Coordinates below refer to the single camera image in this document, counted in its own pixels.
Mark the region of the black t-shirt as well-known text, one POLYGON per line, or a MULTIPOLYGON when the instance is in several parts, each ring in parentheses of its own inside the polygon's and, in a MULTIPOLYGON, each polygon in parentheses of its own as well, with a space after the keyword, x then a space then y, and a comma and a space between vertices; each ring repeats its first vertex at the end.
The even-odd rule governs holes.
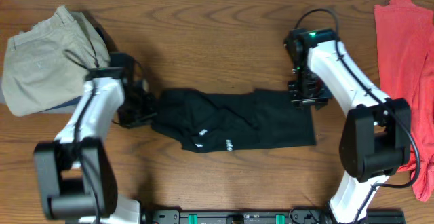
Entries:
POLYGON ((206 94, 171 89, 161 94, 151 128, 194 153, 313 146, 309 109, 297 109, 287 92, 206 94))

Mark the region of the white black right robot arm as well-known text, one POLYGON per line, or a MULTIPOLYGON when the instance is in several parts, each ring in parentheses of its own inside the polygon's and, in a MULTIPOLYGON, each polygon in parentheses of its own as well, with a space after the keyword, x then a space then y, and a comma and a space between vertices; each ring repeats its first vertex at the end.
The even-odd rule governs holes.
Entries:
POLYGON ((297 78, 295 107, 321 108, 335 98, 346 120, 339 144, 344 175, 328 209, 312 223, 405 223, 398 210, 368 210, 374 194, 410 159, 410 107, 373 84, 332 29, 293 29, 283 44, 297 78))

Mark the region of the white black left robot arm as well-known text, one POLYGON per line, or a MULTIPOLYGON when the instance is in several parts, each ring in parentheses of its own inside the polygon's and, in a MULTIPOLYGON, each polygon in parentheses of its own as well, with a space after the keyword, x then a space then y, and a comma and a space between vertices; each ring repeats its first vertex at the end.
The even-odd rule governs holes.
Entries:
POLYGON ((119 194, 103 142, 113 123, 147 125, 153 95, 134 81, 134 69, 89 69, 84 93, 67 125, 33 159, 43 212, 67 223, 140 223, 140 202, 119 194))

